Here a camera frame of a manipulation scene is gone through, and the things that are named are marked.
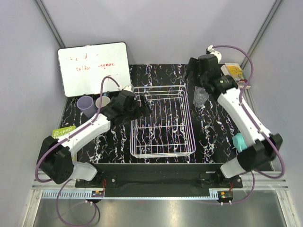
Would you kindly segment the lavender plastic cup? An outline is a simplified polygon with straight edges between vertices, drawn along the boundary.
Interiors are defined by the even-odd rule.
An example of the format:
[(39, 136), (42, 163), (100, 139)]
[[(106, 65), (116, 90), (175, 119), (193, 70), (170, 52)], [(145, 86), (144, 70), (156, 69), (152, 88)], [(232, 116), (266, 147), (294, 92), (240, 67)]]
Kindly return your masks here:
[(80, 97), (77, 101), (77, 107), (88, 118), (91, 118), (97, 112), (94, 100), (90, 96)]

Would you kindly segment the teal floral ceramic mug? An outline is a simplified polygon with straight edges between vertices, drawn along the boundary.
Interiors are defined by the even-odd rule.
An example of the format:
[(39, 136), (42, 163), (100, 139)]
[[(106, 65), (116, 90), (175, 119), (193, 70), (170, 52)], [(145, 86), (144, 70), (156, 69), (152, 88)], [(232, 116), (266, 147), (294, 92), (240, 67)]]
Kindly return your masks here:
[(102, 96), (96, 99), (95, 106), (97, 109), (102, 108), (109, 104), (111, 102), (111, 99), (107, 96)]

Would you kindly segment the clear glass cup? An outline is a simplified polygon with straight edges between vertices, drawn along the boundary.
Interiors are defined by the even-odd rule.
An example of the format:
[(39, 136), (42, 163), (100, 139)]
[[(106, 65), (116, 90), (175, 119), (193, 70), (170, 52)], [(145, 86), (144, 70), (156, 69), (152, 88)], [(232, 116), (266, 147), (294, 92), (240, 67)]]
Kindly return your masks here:
[(201, 108), (209, 98), (209, 94), (202, 87), (195, 86), (193, 104), (195, 107)]

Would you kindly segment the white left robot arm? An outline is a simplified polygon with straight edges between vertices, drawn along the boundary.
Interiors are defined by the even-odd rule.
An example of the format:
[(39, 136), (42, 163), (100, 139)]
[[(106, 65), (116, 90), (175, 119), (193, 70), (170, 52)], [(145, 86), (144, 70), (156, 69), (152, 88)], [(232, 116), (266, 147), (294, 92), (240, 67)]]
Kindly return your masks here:
[(73, 161), (72, 157), (97, 136), (112, 127), (151, 114), (145, 95), (122, 90), (111, 102), (98, 109), (93, 117), (58, 139), (48, 136), (43, 140), (38, 156), (35, 178), (42, 183), (38, 170), (42, 170), (50, 181), (62, 184), (70, 179), (85, 180), (91, 187), (102, 183), (102, 175), (93, 164)]

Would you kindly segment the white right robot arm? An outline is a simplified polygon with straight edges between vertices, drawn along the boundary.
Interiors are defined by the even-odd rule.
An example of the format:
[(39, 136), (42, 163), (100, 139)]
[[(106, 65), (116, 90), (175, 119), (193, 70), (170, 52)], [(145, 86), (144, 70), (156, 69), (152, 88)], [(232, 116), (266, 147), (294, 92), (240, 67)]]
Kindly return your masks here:
[(184, 79), (204, 88), (227, 111), (246, 145), (236, 158), (223, 164), (217, 171), (215, 182), (219, 187), (228, 186), (232, 177), (255, 170), (278, 156), (283, 142), (281, 135), (272, 134), (251, 111), (240, 96), (241, 89), (234, 79), (222, 73), (216, 55), (205, 54), (190, 58)]

